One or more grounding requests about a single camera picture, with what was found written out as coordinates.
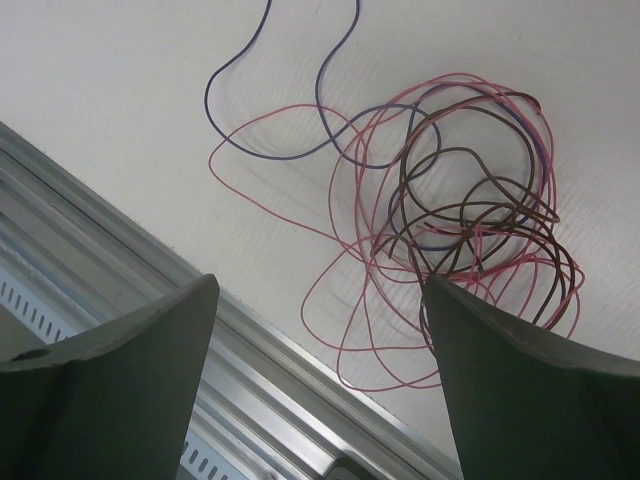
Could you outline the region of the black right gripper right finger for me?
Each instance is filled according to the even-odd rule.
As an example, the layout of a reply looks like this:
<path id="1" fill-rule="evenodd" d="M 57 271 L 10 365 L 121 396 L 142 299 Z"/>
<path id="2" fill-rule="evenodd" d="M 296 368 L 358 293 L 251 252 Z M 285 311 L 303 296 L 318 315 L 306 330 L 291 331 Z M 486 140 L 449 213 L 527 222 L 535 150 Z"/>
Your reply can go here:
<path id="1" fill-rule="evenodd" d="M 441 277 L 423 287 L 466 479 L 636 479 L 639 364 L 519 319 Z"/>

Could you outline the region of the aluminium rail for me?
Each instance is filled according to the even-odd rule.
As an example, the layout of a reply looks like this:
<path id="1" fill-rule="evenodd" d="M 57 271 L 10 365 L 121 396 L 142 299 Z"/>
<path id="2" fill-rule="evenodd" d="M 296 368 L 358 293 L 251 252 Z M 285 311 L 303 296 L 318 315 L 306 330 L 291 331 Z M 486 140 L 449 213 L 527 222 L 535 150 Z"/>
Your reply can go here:
<path id="1" fill-rule="evenodd" d="M 262 320 L 1 130 L 5 479 L 457 479 Z"/>

